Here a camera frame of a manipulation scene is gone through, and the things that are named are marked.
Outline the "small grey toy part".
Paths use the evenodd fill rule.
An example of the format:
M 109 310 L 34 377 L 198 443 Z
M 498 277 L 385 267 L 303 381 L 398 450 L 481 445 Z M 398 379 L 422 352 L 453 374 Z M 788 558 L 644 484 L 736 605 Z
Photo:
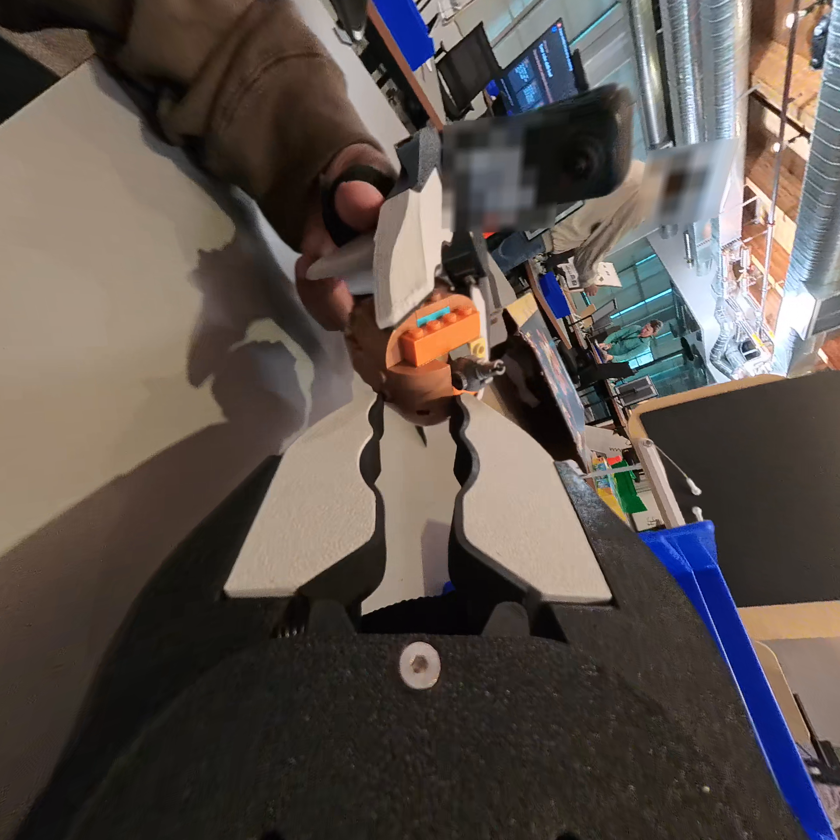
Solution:
M 494 378 L 506 372 L 502 360 L 484 360 L 474 354 L 459 356 L 449 360 L 451 382 L 455 392 L 478 394 Z

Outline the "brown toy brick model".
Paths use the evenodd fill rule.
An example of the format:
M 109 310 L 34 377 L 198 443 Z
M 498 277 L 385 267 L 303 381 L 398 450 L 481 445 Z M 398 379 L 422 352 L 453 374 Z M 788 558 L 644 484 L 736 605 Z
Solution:
M 449 360 L 489 360 L 480 314 L 464 295 L 436 289 L 399 325 L 379 329 L 372 296 L 357 297 L 345 333 L 353 368 L 374 392 L 416 426 L 442 423 L 455 398 Z

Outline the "silver spiral pipes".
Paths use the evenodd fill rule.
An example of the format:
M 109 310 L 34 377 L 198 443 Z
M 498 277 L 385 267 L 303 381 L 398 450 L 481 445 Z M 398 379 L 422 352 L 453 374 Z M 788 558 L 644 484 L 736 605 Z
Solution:
M 736 139 L 745 151 L 750 1 L 624 2 L 645 129 L 655 148 Z

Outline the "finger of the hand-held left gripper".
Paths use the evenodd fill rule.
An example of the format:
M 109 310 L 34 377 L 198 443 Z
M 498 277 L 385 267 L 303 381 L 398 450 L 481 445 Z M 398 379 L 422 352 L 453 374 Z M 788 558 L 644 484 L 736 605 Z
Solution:
M 423 187 L 385 200 L 374 233 L 374 316 L 394 328 L 433 292 L 445 241 L 443 187 L 432 171 Z
M 486 344 L 502 344 L 508 339 L 503 313 L 516 301 L 517 294 L 486 250 L 479 250 L 476 260 L 470 298 L 479 311 L 480 334 Z

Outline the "printed cardboard box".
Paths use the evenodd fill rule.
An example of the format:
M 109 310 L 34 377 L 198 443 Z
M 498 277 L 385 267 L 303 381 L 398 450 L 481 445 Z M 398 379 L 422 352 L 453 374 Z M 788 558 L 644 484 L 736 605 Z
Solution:
M 622 455 L 630 440 L 610 429 L 591 426 L 579 394 L 531 292 L 503 310 L 508 330 L 505 356 L 508 377 L 521 398 L 531 394 L 539 414 L 537 438 L 558 459 L 576 459 L 588 467 L 593 454 Z

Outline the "person's left hand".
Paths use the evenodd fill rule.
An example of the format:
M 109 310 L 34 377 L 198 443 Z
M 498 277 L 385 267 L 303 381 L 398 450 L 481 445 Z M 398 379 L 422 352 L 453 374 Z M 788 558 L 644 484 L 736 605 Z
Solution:
M 330 186 L 357 165 L 369 166 L 387 176 L 394 175 L 387 157 L 378 150 L 359 145 L 338 155 L 322 173 L 319 185 Z M 383 194 L 368 182 L 345 182 L 337 189 L 335 207 L 339 217 L 356 233 L 368 234 L 375 231 L 384 200 Z M 322 220 L 320 190 L 316 189 L 302 230 L 295 277 L 303 306 L 328 331 L 345 329 L 354 308 L 353 297 L 342 279 L 311 280 L 307 274 L 312 263 L 330 255 L 336 248 Z

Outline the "large silver ventilation duct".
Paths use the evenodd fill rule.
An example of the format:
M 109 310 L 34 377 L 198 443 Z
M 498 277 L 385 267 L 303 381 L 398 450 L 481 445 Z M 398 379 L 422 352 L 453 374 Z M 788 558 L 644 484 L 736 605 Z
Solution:
M 833 2 L 794 245 L 774 339 L 807 340 L 838 327 L 839 20 Z

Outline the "green box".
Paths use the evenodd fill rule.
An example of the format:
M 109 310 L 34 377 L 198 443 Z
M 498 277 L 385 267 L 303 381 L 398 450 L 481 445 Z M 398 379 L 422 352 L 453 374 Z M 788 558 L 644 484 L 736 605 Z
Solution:
M 620 508 L 629 517 L 648 511 L 648 507 L 637 489 L 639 472 L 642 472 L 642 470 L 629 465 L 617 465 L 612 468 L 611 476 L 612 483 L 615 486 L 615 496 Z

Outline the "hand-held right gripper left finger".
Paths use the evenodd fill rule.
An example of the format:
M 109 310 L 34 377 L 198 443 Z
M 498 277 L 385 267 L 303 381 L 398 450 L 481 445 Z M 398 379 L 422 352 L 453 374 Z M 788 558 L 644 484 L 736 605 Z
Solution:
M 228 597 L 360 606 L 373 594 L 386 562 L 376 487 L 383 423 L 383 400 L 360 392 L 287 448 L 225 583 Z

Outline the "small blue bin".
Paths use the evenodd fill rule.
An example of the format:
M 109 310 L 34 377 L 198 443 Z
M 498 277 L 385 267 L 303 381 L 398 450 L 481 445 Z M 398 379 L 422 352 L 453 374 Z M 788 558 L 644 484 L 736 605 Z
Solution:
M 372 1 L 387 31 L 412 71 L 434 58 L 435 46 L 415 1 Z

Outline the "stack of blue plastic bins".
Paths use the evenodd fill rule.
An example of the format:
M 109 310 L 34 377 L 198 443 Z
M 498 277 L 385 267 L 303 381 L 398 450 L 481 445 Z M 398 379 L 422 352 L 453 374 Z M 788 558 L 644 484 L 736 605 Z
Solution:
M 838 838 L 838 747 L 819 739 L 808 717 L 805 735 L 790 730 L 719 569 L 712 522 L 645 531 L 639 537 L 675 578 L 714 638 L 765 762 L 806 835 Z

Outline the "person's left forearm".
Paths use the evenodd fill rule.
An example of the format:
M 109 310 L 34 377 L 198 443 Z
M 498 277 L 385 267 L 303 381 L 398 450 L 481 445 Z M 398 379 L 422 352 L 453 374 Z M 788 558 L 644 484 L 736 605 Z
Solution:
M 355 165 L 396 177 L 294 2 L 91 2 L 89 27 L 127 77 L 159 89 L 165 136 L 296 250 L 323 183 Z

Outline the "black board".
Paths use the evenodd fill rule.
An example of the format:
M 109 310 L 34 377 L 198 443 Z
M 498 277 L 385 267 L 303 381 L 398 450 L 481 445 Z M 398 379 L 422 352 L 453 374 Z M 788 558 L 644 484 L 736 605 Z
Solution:
M 839 373 L 821 371 L 643 403 L 682 515 L 715 528 L 739 607 L 839 596 Z

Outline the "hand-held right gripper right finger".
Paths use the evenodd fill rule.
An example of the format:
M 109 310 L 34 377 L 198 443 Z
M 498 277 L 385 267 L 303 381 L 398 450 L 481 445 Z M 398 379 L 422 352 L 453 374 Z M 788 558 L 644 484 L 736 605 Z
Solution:
M 605 605 L 613 594 L 552 456 L 472 395 L 454 402 L 449 579 L 483 603 Z

